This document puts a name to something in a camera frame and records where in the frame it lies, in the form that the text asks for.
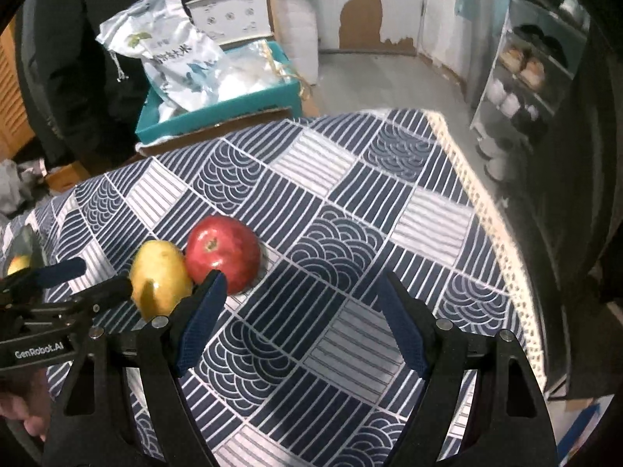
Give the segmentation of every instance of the door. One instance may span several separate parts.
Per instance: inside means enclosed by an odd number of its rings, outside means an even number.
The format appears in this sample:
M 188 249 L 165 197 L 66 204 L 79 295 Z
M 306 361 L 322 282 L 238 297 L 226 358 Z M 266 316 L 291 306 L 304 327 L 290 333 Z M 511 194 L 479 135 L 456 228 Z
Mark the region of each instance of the door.
M 19 89 L 9 25 L 0 36 L 0 159 L 13 158 L 34 136 Z

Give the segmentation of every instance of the person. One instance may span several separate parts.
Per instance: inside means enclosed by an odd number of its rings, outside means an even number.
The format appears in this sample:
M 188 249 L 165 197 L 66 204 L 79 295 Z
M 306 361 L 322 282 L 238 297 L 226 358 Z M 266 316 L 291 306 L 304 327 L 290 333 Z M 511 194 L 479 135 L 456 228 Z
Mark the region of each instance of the person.
M 45 369 L 0 379 L 0 416 L 23 422 L 30 436 L 46 440 L 51 409 Z
M 79 160 L 91 173 L 134 154 L 148 92 L 138 60 L 119 57 L 127 79 L 95 37 L 137 0 L 26 0 L 16 15 L 18 78 L 30 125 L 48 165 Z

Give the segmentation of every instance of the floor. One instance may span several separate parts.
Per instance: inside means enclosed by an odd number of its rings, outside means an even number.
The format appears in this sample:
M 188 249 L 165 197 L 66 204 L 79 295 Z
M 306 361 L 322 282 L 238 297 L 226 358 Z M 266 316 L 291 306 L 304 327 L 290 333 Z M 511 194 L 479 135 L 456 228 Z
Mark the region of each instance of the floor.
M 472 169 L 497 196 L 498 185 L 485 174 L 477 135 L 470 130 L 472 112 L 444 70 L 413 56 L 320 54 L 319 83 L 312 92 L 321 114 L 387 107 L 441 112 Z

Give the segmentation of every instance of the plastic bag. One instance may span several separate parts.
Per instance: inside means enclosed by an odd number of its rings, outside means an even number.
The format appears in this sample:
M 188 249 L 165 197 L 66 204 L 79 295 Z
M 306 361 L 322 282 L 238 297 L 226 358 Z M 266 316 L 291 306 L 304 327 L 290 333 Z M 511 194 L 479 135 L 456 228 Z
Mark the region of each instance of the plastic bag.
M 219 102 L 265 90 L 283 80 L 282 65 L 272 59 L 266 40 L 228 51 L 226 59 L 227 65 L 216 69 Z
M 139 58 L 158 95 L 187 111 L 218 100 L 225 53 L 191 23 L 181 0 L 140 0 L 100 24 L 97 41 L 113 54 Z

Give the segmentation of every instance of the white box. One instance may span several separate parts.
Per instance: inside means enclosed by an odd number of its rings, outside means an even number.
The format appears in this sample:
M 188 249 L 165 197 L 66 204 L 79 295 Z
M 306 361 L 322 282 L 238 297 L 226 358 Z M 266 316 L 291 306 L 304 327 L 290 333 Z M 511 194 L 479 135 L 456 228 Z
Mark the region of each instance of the white box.
M 268 0 L 192 0 L 186 5 L 195 26 L 219 45 L 273 34 Z

